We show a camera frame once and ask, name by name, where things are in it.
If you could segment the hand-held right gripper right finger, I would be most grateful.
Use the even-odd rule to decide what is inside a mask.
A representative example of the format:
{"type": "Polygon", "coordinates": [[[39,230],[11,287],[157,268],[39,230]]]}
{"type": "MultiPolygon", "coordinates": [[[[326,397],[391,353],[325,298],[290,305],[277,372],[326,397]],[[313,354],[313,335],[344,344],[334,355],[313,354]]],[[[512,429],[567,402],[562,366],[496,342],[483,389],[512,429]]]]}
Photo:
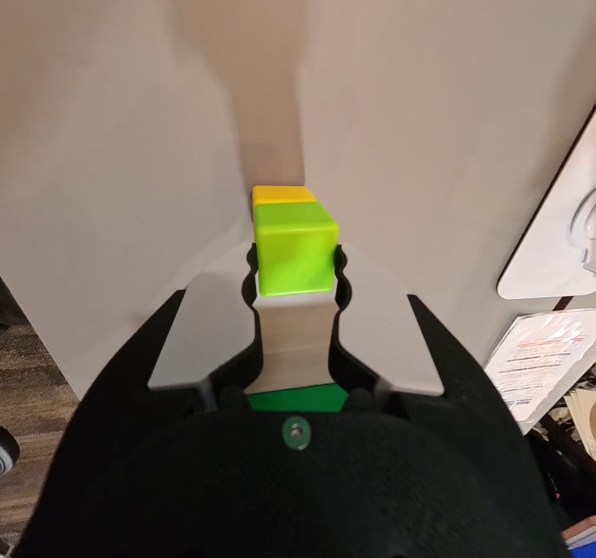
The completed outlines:
{"type": "Polygon", "coordinates": [[[383,412],[441,406],[444,386],[398,278],[353,245],[334,255],[337,313],[328,370],[347,395],[365,391],[383,412]]]}

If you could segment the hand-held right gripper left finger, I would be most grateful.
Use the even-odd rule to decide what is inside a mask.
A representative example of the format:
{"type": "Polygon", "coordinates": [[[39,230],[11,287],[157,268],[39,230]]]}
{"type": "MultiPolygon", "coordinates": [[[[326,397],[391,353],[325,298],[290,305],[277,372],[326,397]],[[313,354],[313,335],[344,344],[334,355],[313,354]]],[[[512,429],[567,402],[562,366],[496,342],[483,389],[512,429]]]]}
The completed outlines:
{"type": "Polygon", "coordinates": [[[196,389],[216,405],[228,386],[250,387],[264,367],[256,245],[243,241],[199,272],[183,293],[148,381],[152,390],[196,389]]]}

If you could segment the green plastic bin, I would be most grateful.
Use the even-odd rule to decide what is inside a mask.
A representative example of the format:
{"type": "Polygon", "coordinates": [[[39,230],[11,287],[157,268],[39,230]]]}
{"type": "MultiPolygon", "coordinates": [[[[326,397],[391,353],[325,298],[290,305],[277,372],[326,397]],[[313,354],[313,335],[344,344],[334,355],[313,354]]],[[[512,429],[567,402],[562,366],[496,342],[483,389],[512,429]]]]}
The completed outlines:
{"type": "Polygon", "coordinates": [[[253,393],[247,398],[257,412],[338,413],[348,393],[337,384],[324,384],[253,393]]]}

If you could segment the lime green cube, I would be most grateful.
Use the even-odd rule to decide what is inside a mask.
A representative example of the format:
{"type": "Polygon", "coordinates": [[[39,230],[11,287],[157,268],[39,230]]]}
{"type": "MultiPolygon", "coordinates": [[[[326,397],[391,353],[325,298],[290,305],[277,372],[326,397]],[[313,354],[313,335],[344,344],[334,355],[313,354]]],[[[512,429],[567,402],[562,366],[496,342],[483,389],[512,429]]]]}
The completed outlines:
{"type": "Polygon", "coordinates": [[[339,226],[320,202],[256,205],[253,216],[263,297],[332,290],[339,226]]]}

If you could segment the yellow cube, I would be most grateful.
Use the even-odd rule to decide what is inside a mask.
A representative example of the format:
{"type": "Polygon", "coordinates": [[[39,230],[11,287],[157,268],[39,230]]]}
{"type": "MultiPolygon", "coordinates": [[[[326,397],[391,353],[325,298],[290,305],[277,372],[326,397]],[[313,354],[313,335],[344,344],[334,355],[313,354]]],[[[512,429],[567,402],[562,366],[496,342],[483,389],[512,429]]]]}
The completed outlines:
{"type": "Polygon", "coordinates": [[[253,206],[317,202],[317,198],[304,186],[255,186],[251,198],[253,206]]]}

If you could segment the grey desk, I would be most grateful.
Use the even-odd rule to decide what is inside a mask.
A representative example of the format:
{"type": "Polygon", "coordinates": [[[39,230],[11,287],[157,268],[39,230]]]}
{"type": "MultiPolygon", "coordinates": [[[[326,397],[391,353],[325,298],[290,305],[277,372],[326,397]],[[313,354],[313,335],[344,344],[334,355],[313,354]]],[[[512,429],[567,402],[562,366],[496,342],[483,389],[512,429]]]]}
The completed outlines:
{"type": "Polygon", "coordinates": [[[595,0],[1,0],[1,277],[81,398],[304,184],[485,362],[594,102],[595,0]]]}

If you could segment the laminated paper sheet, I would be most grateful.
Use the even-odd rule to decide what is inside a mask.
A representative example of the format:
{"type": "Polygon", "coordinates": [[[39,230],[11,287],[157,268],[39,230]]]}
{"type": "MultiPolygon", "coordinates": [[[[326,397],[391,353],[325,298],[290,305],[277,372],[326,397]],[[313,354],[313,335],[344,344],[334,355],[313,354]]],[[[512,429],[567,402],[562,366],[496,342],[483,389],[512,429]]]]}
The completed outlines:
{"type": "Polygon", "coordinates": [[[517,317],[485,373],[526,435],[595,364],[595,308],[517,317]]]}

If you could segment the white board stand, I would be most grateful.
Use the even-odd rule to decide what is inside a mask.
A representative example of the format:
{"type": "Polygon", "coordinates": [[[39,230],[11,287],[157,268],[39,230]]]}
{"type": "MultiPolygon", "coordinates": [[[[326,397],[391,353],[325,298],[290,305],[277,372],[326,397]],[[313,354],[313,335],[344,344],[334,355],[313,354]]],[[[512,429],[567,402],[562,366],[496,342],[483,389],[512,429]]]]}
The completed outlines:
{"type": "Polygon", "coordinates": [[[497,281],[507,300],[595,293],[595,108],[497,281]]]}

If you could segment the grey caster wheel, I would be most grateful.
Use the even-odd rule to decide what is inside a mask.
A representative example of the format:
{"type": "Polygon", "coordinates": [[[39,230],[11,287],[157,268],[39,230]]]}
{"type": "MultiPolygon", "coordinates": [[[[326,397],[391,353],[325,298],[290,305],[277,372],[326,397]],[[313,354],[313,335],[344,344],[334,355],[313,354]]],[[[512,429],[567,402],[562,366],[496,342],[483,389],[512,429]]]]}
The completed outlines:
{"type": "Polygon", "coordinates": [[[1,426],[1,476],[10,472],[20,456],[20,447],[13,435],[1,426]]]}

